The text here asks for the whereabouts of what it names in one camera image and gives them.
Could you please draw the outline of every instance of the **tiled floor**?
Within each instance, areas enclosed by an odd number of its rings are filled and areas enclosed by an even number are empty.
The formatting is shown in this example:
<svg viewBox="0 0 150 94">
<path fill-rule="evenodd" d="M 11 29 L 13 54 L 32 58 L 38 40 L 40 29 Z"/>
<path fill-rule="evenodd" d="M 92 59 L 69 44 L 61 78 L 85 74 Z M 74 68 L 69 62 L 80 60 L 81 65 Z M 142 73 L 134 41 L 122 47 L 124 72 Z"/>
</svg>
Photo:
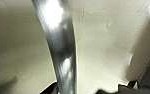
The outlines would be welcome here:
<svg viewBox="0 0 150 94">
<path fill-rule="evenodd" d="M 150 59 L 150 0 L 72 0 L 71 6 L 77 93 L 114 92 L 136 80 Z M 38 94 L 56 81 L 47 47 L 31 0 L 0 0 L 0 87 L 6 87 L 0 94 Z"/>
</svg>

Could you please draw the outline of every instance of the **floor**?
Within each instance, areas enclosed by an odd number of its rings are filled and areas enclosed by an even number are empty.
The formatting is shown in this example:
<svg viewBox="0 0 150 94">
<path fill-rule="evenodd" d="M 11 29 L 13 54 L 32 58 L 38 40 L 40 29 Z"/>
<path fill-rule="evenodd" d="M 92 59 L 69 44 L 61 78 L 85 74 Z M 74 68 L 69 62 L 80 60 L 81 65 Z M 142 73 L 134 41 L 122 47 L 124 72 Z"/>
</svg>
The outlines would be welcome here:
<svg viewBox="0 0 150 94">
<path fill-rule="evenodd" d="M 117 90 L 150 59 L 150 0 L 70 0 L 77 93 Z M 0 0 L 0 94 L 38 94 L 56 81 L 31 0 Z"/>
</svg>

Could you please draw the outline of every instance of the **shiny metal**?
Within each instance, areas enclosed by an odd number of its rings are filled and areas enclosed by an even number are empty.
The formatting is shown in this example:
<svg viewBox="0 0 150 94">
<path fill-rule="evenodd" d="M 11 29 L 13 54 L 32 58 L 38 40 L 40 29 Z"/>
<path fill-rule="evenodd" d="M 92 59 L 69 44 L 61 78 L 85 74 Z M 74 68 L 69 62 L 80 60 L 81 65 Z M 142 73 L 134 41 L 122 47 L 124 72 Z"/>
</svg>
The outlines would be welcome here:
<svg viewBox="0 0 150 94">
<path fill-rule="evenodd" d="M 76 51 L 67 0 L 32 0 L 52 55 L 60 94 L 76 94 Z"/>
</svg>

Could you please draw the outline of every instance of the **metal surface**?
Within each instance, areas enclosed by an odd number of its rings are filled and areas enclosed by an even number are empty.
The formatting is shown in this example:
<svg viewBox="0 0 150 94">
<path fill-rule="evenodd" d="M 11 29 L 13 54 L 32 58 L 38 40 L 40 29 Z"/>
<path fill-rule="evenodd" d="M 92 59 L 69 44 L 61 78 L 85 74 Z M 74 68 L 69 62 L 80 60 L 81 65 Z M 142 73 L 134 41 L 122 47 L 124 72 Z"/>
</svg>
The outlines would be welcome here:
<svg viewBox="0 0 150 94">
<path fill-rule="evenodd" d="M 32 0 L 52 55 L 60 94 L 76 94 L 76 51 L 66 0 Z"/>
</svg>

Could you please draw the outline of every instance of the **silver tube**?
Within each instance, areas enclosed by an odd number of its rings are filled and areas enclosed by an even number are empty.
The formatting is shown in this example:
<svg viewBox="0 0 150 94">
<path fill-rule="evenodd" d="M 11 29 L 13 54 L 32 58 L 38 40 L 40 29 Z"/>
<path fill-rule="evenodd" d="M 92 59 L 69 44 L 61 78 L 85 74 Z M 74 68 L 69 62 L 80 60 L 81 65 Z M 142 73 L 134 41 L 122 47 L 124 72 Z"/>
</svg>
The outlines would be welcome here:
<svg viewBox="0 0 150 94">
<path fill-rule="evenodd" d="M 60 94 L 76 94 L 76 51 L 67 0 L 32 0 L 50 48 Z"/>
</svg>

